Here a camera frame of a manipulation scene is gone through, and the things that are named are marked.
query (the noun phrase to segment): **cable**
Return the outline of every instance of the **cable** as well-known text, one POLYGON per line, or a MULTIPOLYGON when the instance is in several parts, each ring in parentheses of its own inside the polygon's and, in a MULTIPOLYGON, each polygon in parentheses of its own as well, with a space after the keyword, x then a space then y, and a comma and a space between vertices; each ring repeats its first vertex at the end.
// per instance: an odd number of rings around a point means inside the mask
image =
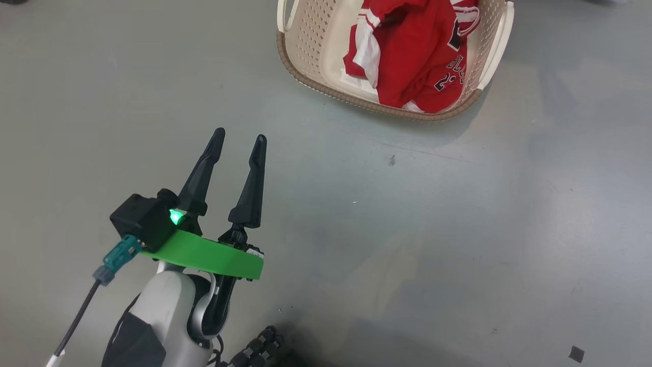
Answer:
POLYGON ((129 310, 131 310, 131 307, 134 307, 136 304, 136 301, 138 300, 138 297, 140 297, 140 293, 134 298, 133 301, 125 308, 123 311, 122 316, 120 316, 120 320, 118 320, 117 324, 115 324, 115 328, 113 328, 113 332, 111 333, 111 338, 109 338, 109 342, 106 344, 106 350, 104 351, 104 355, 106 355, 109 352, 109 348, 111 345, 113 345, 113 341, 115 340, 115 337, 118 335, 118 331, 120 330, 120 326, 122 325, 123 321, 125 320, 125 316, 129 313, 129 310))
POLYGON ((222 352, 224 351, 224 340, 222 340, 221 335, 217 336, 217 341, 220 343, 220 350, 218 351, 217 349, 213 349, 213 353, 215 354, 215 358, 210 359, 208 361, 207 366, 210 366, 211 363, 215 362, 215 367, 217 367, 217 364, 220 363, 220 359, 222 359, 222 352))
POLYGON ((83 313, 86 312, 86 309, 88 308, 88 305, 91 303, 91 300, 93 299, 93 296, 95 296, 95 292, 97 291, 97 287, 99 287, 101 283, 102 282, 98 279, 98 280, 95 281, 95 283, 91 287, 91 290, 88 292, 88 295, 86 296, 86 299, 81 304, 81 308, 80 308, 79 312, 77 313, 77 316, 75 316, 75 320, 72 321, 72 324, 70 325, 70 328, 68 328, 68 331, 63 336, 63 339, 61 340, 61 343, 59 343, 59 346, 57 347, 57 350, 54 351, 55 357, 60 356, 63 349, 66 347, 66 344, 70 340, 70 337, 72 336, 72 333, 75 332, 75 329, 77 328, 77 325, 79 325, 80 321, 82 320, 83 313))

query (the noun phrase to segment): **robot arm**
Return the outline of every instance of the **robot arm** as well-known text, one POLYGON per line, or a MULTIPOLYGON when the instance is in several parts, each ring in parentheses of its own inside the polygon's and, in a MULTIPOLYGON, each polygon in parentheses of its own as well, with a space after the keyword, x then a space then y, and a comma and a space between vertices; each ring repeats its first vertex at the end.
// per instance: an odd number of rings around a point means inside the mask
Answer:
POLYGON ((104 258, 96 282, 48 366, 56 366, 97 287, 138 253, 158 260, 158 273, 126 311, 111 337, 102 367, 204 367, 212 339, 228 318, 231 293, 240 279, 259 279, 263 253, 247 243, 245 228, 261 221, 267 139, 259 135, 249 159, 243 192, 229 214, 231 229, 217 241, 202 238, 198 221, 206 214, 206 194, 224 143, 215 131, 179 196, 162 189, 156 198, 133 194, 110 219, 123 238, 104 258), (185 268, 208 273, 207 279, 184 274, 185 268))

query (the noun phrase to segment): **white stripe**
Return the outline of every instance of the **white stripe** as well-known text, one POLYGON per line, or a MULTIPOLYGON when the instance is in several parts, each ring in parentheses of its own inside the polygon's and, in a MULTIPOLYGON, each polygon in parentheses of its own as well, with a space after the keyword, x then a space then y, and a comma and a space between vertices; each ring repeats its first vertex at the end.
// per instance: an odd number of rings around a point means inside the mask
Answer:
POLYGON ((61 354, 57 357, 53 355, 50 357, 50 360, 48 361, 48 364, 46 364, 46 367, 57 367, 58 365, 61 364, 61 361, 63 360, 63 355, 66 354, 65 351, 61 351, 61 354))
POLYGON ((380 46, 374 37, 374 29, 367 19, 358 20, 355 30, 355 55, 353 63, 364 69, 364 75, 375 88, 378 86, 378 65, 380 64, 380 46))
POLYGON ((367 15, 369 15, 370 13, 371 13, 371 10, 369 10, 369 9, 365 9, 365 8, 362 8, 362 9, 360 9, 360 12, 358 13, 358 15, 361 15, 361 16, 367 16, 367 15))
POLYGON ((478 8, 473 9, 453 7, 453 9, 455 9, 455 15, 457 15, 457 20, 460 23, 475 22, 478 19, 478 16, 480 16, 480 10, 478 8))
POLYGON ((374 27, 377 27, 380 24, 380 18, 375 16, 370 9, 367 10, 369 10, 369 13, 367 14, 367 19, 369 19, 369 22, 371 22, 371 24, 373 24, 374 27))
POLYGON ((340 81, 354 87, 355 89, 365 91, 368 93, 371 93, 373 95, 378 95, 378 91, 372 88, 371 83, 369 83, 368 80, 366 79, 360 79, 355 76, 350 76, 349 74, 346 73, 346 69, 342 68, 342 75, 340 77, 340 81))
POLYGON ((420 113, 425 112, 424 110, 420 109, 419 106, 417 106, 417 104, 414 103, 414 101, 410 101, 410 102, 406 103, 406 105, 403 106, 403 109, 413 111, 413 112, 420 112, 420 113))

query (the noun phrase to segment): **gray floor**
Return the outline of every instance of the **gray floor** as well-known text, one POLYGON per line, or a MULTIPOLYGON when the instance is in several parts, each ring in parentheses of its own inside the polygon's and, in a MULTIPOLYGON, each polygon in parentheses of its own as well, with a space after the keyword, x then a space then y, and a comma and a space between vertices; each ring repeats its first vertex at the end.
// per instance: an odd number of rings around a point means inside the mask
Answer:
MULTIPOLYGON (((652 3, 518 0, 494 80, 422 125, 299 85, 276 1, 0 7, 0 355, 44 365, 129 194, 178 190, 227 131, 206 235, 269 139, 263 279, 226 355, 277 324, 316 366, 652 363, 652 3)), ((63 367, 98 366, 155 264, 101 289, 63 367)))

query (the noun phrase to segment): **plastic basket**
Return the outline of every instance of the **plastic basket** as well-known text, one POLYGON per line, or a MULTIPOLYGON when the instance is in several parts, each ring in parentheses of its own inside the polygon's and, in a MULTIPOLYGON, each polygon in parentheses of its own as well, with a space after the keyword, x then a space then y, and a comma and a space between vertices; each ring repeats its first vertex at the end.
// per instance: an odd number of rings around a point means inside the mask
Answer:
POLYGON ((342 57, 349 47, 349 31, 357 21, 362 0, 294 0, 286 23, 287 0, 278 0, 276 23, 278 54, 300 83, 335 99, 374 112, 419 121, 443 121, 468 109, 491 80, 507 46, 514 21, 514 3, 480 0, 480 26, 468 38, 467 81, 452 106, 425 114, 383 106, 378 96, 343 81, 342 57))

